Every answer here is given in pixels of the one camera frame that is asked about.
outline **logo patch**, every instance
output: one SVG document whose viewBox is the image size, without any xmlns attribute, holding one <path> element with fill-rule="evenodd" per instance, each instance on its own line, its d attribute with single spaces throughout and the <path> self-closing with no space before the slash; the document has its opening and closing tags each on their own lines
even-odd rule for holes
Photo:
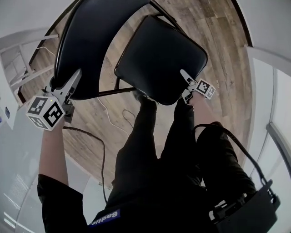
<svg viewBox="0 0 291 233">
<path fill-rule="evenodd" d="M 97 219 L 96 221 L 92 222 L 89 226 L 90 227 L 95 227 L 95 226 L 98 226 L 100 224 L 103 224 L 103 223 L 107 223 L 107 222 L 110 222 L 111 220 L 114 220 L 114 219 L 117 219 L 117 218 L 120 218 L 120 209 L 112 212 L 112 213 L 109 213 L 99 219 Z"/>
</svg>

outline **black shirt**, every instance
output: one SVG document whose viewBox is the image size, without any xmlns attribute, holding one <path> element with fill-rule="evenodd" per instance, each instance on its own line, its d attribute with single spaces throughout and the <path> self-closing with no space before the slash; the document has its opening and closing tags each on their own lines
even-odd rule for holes
<svg viewBox="0 0 291 233">
<path fill-rule="evenodd" d="M 210 187 L 218 186 L 219 176 L 231 170 L 230 182 L 223 181 L 220 187 L 236 189 L 237 180 L 231 173 L 239 172 L 238 179 L 247 180 L 246 174 L 237 163 L 237 158 L 226 135 L 217 130 L 205 129 L 198 141 L 206 151 L 204 163 L 210 164 L 210 171 L 216 172 L 211 180 L 206 177 Z M 107 206 L 99 212 L 94 221 L 87 226 L 83 216 L 83 195 L 50 177 L 39 175 L 38 195 L 43 205 L 42 217 L 47 233 L 52 232 L 140 232 L 149 230 L 178 230 L 191 232 L 210 232 L 211 222 L 208 192 L 182 173 L 163 174 L 161 182 L 153 184 L 136 193 L 122 204 Z"/>
</svg>

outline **black pants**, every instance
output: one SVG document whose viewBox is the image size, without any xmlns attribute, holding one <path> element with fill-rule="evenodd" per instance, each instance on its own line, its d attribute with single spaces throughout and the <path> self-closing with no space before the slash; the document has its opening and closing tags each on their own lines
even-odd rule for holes
<svg viewBox="0 0 291 233">
<path fill-rule="evenodd" d="M 217 197 L 213 203 L 225 199 L 225 195 L 231 195 L 233 189 L 236 189 L 233 185 L 229 185 L 228 181 L 239 183 L 238 187 L 246 187 L 244 192 L 256 191 L 252 181 L 238 164 L 234 152 L 233 155 L 223 155 L 223 158 L 214 154 L 213 157 L 201 160 L 196 156 L 196 141 L 192 134 L 193 107 L 186 105 L 182 99 L 176 105 L 174 122 L 161 158 L 158 159 L 153 136 L 156 110 L 155 102 L 146 98 L 141 99 L 140 112 L 136 117 L 133 131 L 117 154 L 114 187 L 108 203 L 130 197 L 139 190 L 149 187 L 155 182 L 159 175 L 157 171 L 161 169 L 165 172 L 184 173 L 195 185 L 200 185 L 203 177 L 207 180 L 205 182 L 207 189 Z M 231 147 L 226 135 L 222 140 L 226 140 Z M 224 187 L 224 192 L 221 192 L 219 187 Z"/>
</svg>

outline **black chair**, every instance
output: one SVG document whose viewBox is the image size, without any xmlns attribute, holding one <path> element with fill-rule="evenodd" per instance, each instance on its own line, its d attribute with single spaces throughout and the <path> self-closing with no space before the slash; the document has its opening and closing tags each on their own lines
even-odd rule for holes
<svg viewBox="0 0 291 233">
<path fill-rule="evenodd" d="M 148 3 L 159 14 L 145 17 L 135 31 L 115 68 L 115 89 L 99 92 L 100 71 L 110 43 L 123 24 Z M 195 79 L 206 64 L 204 49 L 154 0 L 80 0 L 60 40 L 51 86 L 62 88 L 80 68 L 82 78 L 71 99 L 85 100 L 138 89 L 161 104 L 171 105 L 188 87 L 180 70 Z M 120 79 L 133 88 L 119 89 Z"/>
</svg>

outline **chair seat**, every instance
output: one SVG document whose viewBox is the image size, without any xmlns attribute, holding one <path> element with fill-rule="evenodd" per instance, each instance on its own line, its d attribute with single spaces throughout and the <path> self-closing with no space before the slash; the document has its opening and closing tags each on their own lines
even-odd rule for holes
<svg viewBox="0 0 291 233">
<path fill-rule="evenodd" d="M 149 15 L 127 45 L 115 75 L 160 104 L 171 105 L 188 87 L 180 70 L 195 79 L 206 64 L 207 54 L 198 44 Z"/>
</svg>

